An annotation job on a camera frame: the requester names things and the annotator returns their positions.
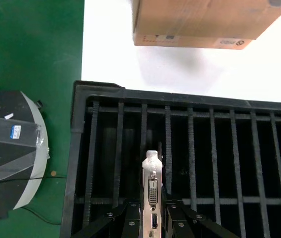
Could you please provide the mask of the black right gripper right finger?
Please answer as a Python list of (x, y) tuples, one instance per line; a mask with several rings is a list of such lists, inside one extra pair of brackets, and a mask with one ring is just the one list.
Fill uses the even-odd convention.
[(176, 200), (165, 203), (165, 219), (167, 238), (233, 237), (233, 232)]

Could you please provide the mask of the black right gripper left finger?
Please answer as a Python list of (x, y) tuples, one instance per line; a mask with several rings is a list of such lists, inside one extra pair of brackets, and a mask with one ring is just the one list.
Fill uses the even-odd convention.
[(125, 201), (72, 235), (73, 238), (138, 238), (141, 203)]

